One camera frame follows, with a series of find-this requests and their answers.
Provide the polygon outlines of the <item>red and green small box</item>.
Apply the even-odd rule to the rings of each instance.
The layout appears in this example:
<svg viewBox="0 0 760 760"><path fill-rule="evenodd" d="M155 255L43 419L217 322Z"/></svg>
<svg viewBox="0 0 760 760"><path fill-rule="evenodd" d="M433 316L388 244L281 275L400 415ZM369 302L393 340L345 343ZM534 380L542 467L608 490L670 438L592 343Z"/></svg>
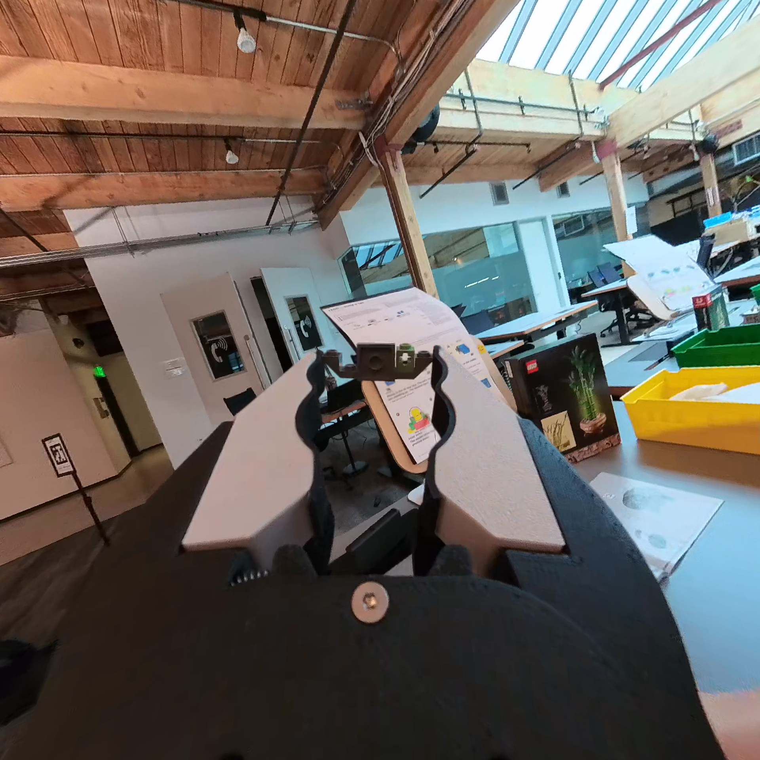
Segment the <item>red and green small box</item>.
<svg viewBox="0 0 760 760"><path fill-rule="evenodd" d="M730 326L724 289L720 286L692 297L697 331L718 331Z"/></svg>

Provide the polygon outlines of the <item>yellow plastic bin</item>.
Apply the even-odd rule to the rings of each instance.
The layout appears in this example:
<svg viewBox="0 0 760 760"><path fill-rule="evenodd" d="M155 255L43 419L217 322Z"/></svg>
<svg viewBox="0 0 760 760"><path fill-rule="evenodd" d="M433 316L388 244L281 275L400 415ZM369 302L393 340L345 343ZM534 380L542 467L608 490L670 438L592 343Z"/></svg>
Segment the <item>yellow plastic bin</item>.
<svg viewBox="0 0 760 760"><path fill-rule="evenodd" d="M758 366L662 370L623 394L622 403L640 440L758 454L759 405L669 400L695 385L758 381Z"/></svg>

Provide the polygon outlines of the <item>wooden support post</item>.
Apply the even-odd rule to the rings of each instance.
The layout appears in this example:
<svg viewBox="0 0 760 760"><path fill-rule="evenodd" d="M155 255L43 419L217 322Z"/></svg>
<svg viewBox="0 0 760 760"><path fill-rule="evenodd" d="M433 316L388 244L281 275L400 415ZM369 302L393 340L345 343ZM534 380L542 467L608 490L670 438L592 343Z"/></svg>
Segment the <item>wooden support post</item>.
<svg viewBox="0 0 760 760"><path fill-rule="evenodd" d="M407 261L412 283L419 290L439 297L432 273L429 256L426 252L420 224L413 206L413 198L401 156L401 146L388 144L379 139L375 147L379 149L378 161L385 190L391 204L401 247Z"/></svg>

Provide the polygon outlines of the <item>black bamboo brick set box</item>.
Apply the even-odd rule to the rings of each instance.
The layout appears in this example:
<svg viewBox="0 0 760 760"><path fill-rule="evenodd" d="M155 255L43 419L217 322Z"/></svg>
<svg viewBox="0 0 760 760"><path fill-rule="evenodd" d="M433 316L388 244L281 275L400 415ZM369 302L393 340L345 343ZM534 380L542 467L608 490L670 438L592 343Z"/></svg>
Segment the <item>black bamboo brick set box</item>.
<svg viewBox="0 0 760 760"><path fill-rule="evenodd" d="M568 337L503 361L518 413L570 462L621 445L595 334Z"/></svg>

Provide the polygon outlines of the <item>dark toy brick assembly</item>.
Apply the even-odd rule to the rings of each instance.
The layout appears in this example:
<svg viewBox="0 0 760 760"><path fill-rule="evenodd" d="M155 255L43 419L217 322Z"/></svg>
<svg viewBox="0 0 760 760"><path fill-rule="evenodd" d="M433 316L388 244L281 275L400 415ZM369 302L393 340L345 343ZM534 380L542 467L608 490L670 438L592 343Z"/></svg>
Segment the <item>dark toy brick assembly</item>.
<svg viewBox="0 0 760 760"><path fill-rule="evenodd" d="M321 354L323 364L337 376L360 382L396 382L417 378L432 363L427 350L417 351L411 344L359 344L353 362L343 364L337 350Z"/></svg>

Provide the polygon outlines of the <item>white background table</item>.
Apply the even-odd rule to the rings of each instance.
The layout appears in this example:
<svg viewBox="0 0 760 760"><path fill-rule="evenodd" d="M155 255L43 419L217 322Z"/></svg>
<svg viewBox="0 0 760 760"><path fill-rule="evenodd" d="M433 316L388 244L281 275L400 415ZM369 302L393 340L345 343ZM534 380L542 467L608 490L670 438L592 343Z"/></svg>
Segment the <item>white background table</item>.
<svg viewBox="0 0 760 760"><path fill-rule="evenodd" d="M596 299L561 309L556 312L536 312L508 321L502 325L475 334L485 345L523 341L532 343L538 339L556 334L563 338L567 329L587 318L598 309Z"/></svg>

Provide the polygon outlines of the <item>white phone booth door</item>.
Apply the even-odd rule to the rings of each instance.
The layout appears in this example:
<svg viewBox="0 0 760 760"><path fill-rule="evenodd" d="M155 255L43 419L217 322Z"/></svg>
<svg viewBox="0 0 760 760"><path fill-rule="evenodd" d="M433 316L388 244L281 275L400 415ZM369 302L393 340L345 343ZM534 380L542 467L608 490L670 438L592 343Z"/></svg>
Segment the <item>white phone booth door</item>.
<svg viewBox="0 0 760 760"><path fill-rule="evenodd" d="M321 310L309 269L262 268L261 275L294 363L317 349L335 348L331 323Z"/></svg>
<svg viewBox="0 0 760 760"><path fill-rule="evenodd" d="M213 425L233 419L228 400L260 395L271 377L229 273L166 290L160 299Z"/></svg>

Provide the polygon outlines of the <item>green plastic bin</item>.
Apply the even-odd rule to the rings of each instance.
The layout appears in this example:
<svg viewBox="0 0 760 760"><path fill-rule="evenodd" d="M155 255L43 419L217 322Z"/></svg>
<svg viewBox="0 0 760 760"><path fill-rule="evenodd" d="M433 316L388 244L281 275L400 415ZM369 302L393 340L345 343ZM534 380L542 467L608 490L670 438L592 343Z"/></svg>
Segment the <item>green plastic bin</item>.
<svg viewBox="0 0 760 760"><path fill-rule="evenodd" d="M679 368L759 366L759 324L707 329L672 348Z"/></svg>

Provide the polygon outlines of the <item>wooden easel board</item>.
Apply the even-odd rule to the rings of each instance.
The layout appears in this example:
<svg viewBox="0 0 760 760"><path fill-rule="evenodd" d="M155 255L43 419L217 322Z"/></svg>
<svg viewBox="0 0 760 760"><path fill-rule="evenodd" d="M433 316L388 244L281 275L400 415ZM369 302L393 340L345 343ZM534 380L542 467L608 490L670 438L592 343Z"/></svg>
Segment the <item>wooden easel board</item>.
<svg viewBox="0 0 760 760"><path fill-rule="evenodd" d="M478 351L486 366L492 385L498 389L499 394L503 396L506 404L514 411L517 412L517 404L514 394L508 387L499 366L497 366L494 358L488 352L489 346L483 344L480 339L476 339L476 345ZM382 399L382 395L376 388L374 381L362 381L362 391L369 409L375 418L375 423L379 433L385 442L385 447L389 452L389 465L388 467L393 470L400 470L404 473L414 474L417 476L423 476L426 473L428 463L427 460L423 460L419 463L413 461L409 451L404 443L403 437L398 432L391 413L388 412L385 402Z"/></svg>

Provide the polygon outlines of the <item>black floor sign stand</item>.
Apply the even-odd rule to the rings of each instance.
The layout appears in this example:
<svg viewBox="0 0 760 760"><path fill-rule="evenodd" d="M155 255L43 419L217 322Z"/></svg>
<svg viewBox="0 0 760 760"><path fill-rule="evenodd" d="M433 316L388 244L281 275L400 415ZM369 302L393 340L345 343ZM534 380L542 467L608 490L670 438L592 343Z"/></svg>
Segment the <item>black floor sign stand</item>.
<svg viewBox="0 0 760 760"><path fill-rule="evenodd" d="M93 505L93 500L87 492L80 478L78 470L74 464L73 458L68 450L67 445L61 434L56 433L42 439L42 445L45 449L47 458L50 461L52 469L58 478L70 477L74 481L77 492L86 508L90 519L95 527L100 539L105 546L110 546L111 542L103 523L98 516Z"/></svg>

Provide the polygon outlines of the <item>instruction sheet on easel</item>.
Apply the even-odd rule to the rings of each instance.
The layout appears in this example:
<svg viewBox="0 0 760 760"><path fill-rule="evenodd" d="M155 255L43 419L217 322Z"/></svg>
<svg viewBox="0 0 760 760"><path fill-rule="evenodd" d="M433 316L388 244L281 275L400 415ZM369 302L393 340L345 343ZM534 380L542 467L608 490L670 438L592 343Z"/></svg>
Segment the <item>instruction sheet on easel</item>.
<svg viewBox="0 0 760 760"><path fill-rule="evenodd" d="M441 300L415 287L381 293L365 299L323 306L322 311L354 347L359 344L394 344L402 354L436 346L447 350L476 380L497 397L503 397L485 347L468 334L461 319ZM440 437L432 425L434 393L431 368L417 378L375 382L382 407L417 464L426 462Z"/></svg>

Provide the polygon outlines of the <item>white instruction board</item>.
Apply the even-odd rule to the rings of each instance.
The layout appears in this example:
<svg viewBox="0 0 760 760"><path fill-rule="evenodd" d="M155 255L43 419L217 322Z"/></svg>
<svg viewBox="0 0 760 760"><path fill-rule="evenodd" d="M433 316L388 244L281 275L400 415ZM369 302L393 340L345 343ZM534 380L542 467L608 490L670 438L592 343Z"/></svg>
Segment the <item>white instruction board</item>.
<svg viewBox="0 0 760 760"><path fill-rule="evenodd" d="M604 245L620 259L626 285L660 319L692 310L692 299L718 287L692 257L698 242L672 246L654 235Z"/></svg>

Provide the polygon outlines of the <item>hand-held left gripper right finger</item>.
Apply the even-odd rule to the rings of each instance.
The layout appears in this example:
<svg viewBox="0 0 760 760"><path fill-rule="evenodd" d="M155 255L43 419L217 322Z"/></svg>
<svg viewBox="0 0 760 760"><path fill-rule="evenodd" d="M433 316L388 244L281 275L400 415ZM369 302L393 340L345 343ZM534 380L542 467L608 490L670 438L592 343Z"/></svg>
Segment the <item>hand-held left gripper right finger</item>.
<svg viewBox="0 0 760 760"><path fill-rule="evenodd" d="M487 387L440 346L431 368L440 439L427 461L414 575L430 575L448 546L465 549L475 575L494 575L508 552L562 556L565 538L501 375L486 363Z"/></svg>

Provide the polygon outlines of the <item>open instruction booklet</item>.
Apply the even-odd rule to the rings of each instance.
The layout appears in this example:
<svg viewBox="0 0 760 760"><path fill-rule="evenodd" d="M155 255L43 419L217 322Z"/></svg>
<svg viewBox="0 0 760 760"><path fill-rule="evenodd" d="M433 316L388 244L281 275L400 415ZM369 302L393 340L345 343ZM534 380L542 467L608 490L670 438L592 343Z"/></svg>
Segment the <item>open instruction booklet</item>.
<svg viewBox="0 0 760 760"><path fill-rule="evenodd" d="M628 531L661 585L715 517L723 499L599 473L591 488Z"/></svg>

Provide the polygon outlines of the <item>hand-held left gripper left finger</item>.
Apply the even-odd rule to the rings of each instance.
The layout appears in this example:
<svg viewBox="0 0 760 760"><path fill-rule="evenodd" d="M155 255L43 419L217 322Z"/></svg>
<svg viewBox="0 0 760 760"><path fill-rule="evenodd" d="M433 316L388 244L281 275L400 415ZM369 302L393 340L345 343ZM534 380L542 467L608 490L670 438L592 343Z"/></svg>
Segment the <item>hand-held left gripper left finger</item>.
<svg viewBox="0 0 760 760"><path fill-rule="evenodd" d="M271 570L281 546L300 546L326 573L334 514L315 438L325 391L324 355L306 355L236 414L192 516L187 552L245 549Z"/></svg>

